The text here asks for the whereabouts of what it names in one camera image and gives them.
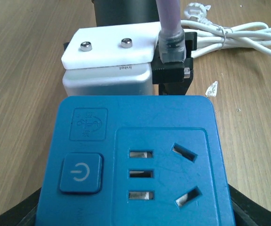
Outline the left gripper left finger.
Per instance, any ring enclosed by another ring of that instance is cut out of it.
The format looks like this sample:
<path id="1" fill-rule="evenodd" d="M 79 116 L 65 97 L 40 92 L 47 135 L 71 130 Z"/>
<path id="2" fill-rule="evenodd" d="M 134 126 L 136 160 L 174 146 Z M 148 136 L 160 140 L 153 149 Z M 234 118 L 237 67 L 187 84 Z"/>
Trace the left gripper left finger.
<path id="1" fill-rule="evenodd" d="M 0 215 L 0 226 L 34 226 L 41 188 Z"/>

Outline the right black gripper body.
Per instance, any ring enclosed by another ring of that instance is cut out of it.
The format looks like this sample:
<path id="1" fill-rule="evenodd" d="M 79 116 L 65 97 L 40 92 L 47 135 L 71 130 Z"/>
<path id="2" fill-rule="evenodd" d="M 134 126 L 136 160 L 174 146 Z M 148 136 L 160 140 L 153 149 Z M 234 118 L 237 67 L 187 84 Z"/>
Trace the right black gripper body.
<path id="1" fill-rule="evenodd" d="M 193 81 L 192 51 L 197 50 L 197 33 L 185 32 L 186 58 L 184 62 L 162 63 L 159 46 L 152 60 L 152 82 L 158 85 L 159 95 L 185 95 Z"/>

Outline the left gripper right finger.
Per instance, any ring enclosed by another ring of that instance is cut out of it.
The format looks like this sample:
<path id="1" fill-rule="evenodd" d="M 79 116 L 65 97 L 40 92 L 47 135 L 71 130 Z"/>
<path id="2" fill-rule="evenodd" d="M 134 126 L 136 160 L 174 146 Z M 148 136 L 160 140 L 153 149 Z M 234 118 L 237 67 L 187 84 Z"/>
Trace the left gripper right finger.
<path id="1" fill-rule="evenodd" d="M 236 226 L 271 226 L 271 211 L 229 185 Z"/>

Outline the blue power socket cube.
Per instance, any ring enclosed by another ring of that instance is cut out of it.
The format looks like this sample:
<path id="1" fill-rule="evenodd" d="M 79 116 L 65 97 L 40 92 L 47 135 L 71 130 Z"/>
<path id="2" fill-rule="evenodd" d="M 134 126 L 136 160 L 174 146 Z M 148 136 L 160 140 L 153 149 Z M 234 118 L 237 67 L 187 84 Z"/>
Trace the blue power socket cube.
<path id="1" fill-rule="evenodd" d="M 212 102 L 79 96 L 60 104 L 38 226 L 233 226 Z"/>

